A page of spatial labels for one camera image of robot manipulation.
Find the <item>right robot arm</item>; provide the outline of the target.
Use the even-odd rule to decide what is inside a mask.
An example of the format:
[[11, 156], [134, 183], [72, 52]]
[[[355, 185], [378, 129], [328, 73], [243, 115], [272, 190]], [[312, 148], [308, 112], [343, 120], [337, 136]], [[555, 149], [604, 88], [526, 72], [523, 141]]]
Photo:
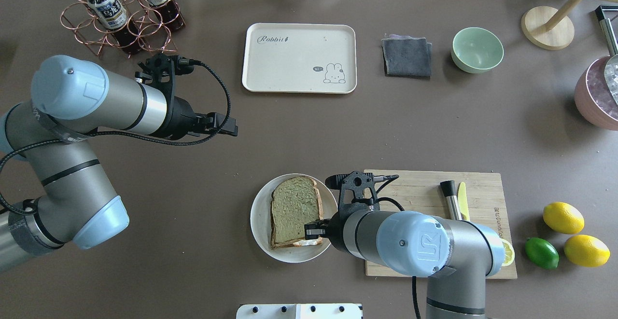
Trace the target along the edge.
[[304, 229], [307, 239], [325, 237], [357, 258], [428, 278], [429, 319], [485, 319], [486, 278], [501, 270], [506, 256], [489, 227], [415, 211], [336, 213]]

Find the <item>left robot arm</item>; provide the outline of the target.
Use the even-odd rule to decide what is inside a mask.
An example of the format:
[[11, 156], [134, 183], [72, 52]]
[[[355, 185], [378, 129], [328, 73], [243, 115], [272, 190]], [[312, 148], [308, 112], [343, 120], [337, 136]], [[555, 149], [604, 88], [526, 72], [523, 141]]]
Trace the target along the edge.
[[196, 113], [176, 96], [175, 78], [199, 60], [157, 54], [140, 63], [134, 79], [88, 60], [56, 55], [44, 60], [31, 99], [1, 118], [1, 159], [31, 165], [44, 196], [12, 205], [1, 199], [1, 270], [7, 271], [74, 242], [89, 249], [121, 233], [129, 217], [88, 142], [127, 136], [183, 146], [187, 135], [236, 136], [229, 112]]

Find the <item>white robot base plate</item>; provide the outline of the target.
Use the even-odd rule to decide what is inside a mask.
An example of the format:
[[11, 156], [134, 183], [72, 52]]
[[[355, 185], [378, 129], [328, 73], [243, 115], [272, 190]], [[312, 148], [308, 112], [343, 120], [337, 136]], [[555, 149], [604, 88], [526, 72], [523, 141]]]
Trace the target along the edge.
[[362, 319], [361, 304], [245, 304], [239, 306], [237, 319]]

